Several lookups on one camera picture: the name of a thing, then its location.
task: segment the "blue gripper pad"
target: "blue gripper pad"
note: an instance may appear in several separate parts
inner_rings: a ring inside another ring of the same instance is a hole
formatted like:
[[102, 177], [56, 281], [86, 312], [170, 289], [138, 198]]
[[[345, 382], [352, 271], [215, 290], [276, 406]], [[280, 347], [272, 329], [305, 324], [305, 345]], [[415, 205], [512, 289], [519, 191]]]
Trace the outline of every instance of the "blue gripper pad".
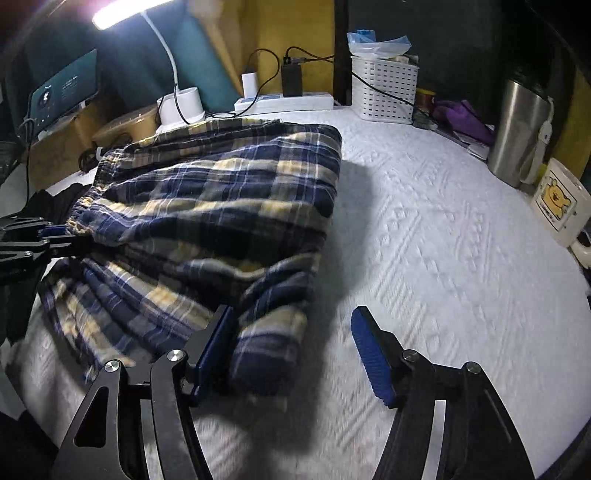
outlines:
[[207, 391], [217, 374], [218, 367], [224, 362], [224, 357], [231, 355], [232, 342], [238, 331], [238, 319], [233, 310], [227, 307], [216, 326], [212, 337], [207, 343], [200, 361], [195, 367], [195, 387], [191, 392], [192, 400], [199, 403], [207, 395]]
[[65, 225], [50, 225], [41, 230], [39, 236], [60, 236], [67, 234]]
[[381, 330], [366, 307], [357, 307], [351, 315], [351, 334], [376, 397], [393, 408], [396, 393], [392, 388], [391, 367], [379, 338]]

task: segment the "purple cloth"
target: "purple cloth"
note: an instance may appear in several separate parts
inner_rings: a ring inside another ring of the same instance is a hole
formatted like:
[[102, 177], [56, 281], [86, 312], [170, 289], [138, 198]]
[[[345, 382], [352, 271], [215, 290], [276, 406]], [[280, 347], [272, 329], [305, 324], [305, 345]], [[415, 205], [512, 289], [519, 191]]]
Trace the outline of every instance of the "purple cloth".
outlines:
[[495, 141], [495, 136], [478, 118], [468, 100], [436, 100], [433, 118], [449, 123], [456, 132], [469, 135], [485, 145], [492, 145]]

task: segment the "plaid fabric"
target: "plaid fabric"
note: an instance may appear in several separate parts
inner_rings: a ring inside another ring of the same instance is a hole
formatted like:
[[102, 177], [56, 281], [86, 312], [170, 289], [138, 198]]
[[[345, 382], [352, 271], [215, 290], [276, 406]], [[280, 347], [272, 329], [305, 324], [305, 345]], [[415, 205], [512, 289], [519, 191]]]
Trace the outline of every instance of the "plaid fabric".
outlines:
[[87, 378], [113, 358], [133, 366], [181, 348], [228, 304], [241, 323], [230, 382], [288, 389], [340, 145], [327, 125], [233, 119], [109, 152], [66, 223], [98, 247], [60, 260], [40, 287]]

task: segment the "white textured bedsheet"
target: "white textured bedsheet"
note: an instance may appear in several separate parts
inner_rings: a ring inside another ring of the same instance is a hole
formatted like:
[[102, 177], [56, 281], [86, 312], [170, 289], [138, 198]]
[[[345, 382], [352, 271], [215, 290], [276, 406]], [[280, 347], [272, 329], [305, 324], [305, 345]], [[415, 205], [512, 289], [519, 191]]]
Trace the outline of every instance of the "white textured bedsheet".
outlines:
[[[431, 362], [480, 363], [543, 473], [591, 417], [591, 313], [569, 252], [521, 193], [443, 137], [346, 108], [275, 116], [339, 129], [339, 196], [287, 411], [215, 398], [194, 412], [213, 477], [371, 478], [395, 412], [374, 397], [351, 338], [358, 305]], [[60, 443], [84, 386], [38, 299], [11, 354], [9, 375]]]

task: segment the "cardboard box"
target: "cardboard box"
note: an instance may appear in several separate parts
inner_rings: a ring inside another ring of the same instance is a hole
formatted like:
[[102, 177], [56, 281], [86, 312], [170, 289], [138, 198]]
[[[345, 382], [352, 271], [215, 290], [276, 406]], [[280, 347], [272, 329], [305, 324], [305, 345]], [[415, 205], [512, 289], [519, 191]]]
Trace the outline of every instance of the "cardboard box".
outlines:
[[49, 135], [33, 144], [29, 178], [34, 190], [46, 189], [79, 170], [78, 158], [92, 148], [92, 135], [109, 121], [108, 111], [104, 102], [94, 101], [59, 120]]

